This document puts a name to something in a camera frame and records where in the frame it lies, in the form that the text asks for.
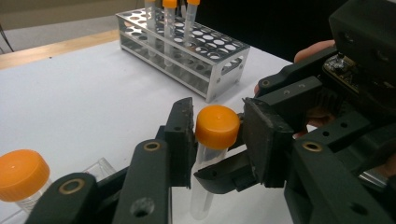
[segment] cable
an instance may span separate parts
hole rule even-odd
[[[12,52],[14,52],[14,49],[11,47],[11,45],[8,42],[8,39],[6,37],[6,34],[4,33],[4,30],[3,30],[3,27],[1,26],[1,23],[0,23],[0,33],[1,33],[1,36],[3,37],[3,39],[6,41],[8,47],[11,49]]]

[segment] wooden surface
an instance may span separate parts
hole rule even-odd
[[[119,38],[119,31],[113,30],[97,35],[88,35],[81,38],[66,40],[33,49],[25,49],[9,54],[0,55],[0,70],[39,61],[56,55],[78,49],[104,44]]]

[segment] metal rack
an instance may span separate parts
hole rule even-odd
[[[184,38],[184,19],[180,17],[175,17],[171,27],[172,39],[166,38],[163,11],[156,9],[154,29],[147,26],[150,16],[144,8],[117,14],[123,49],[205,97],[208,103],[240,80],[249,45],[199,23]],[[165,45],[173,47],[171,55],[164,53]]]

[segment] centrifuge tube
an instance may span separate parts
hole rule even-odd
[[[186,20],[184,21],[184,43],[189,44],[191,32],[195,23],[195,16],[200,0],[187,0]]]
[[[192,173],[225,158],[228,147],[236,141],[239,124],[238,116],[228,107],[210,105],[201,110],[195,129],[198,151]],[[214,195],[204,189],[193,175],[191,190],[191,215],[198,220],[204,219]]]
[[[145,9],[146,9],[146,19],[147,19],[147,28],[148,30],[155,32],[156,30],[156,7],[155,0],[145,0]],[[148,33],[148,45],[155,49],[155,36]],[[150,57],[155,56],[155,52],[153,50],[148,50],[148,55]]]
[[[40,154],[20,149],[0,157],[0,200],[30,213],[51,184],[50,168]]]
[[[176,0],[163,0],[163,8],[164,8],[164,27],[163,34],[169,42],[173,42],[174,31],[175,31],[175,8],[177,6]],[[169,43],[164,43],[163,51],[165,57],[172,58],[173,55],[173,46]],[[172,63],[164,59],[164,63],[166,66],[171,66]]]

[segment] white tabletop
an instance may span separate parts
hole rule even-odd
[[[242,78],[211,104],[243,112],[259,79],[289,64],[251,48]],[[118,41],[0,71],[0,155],[38,151],[54,181],[106,158],[129,165],[134,147],[155,137],[173,102],[192,97],[194,114],[205,99],[134,55]],[[190,191],[173,188],[174,223],[291,223],[283,189],[256,185],[216,195],[209,216],[189,214]],[[0,220],[18,207],[0,202]]]

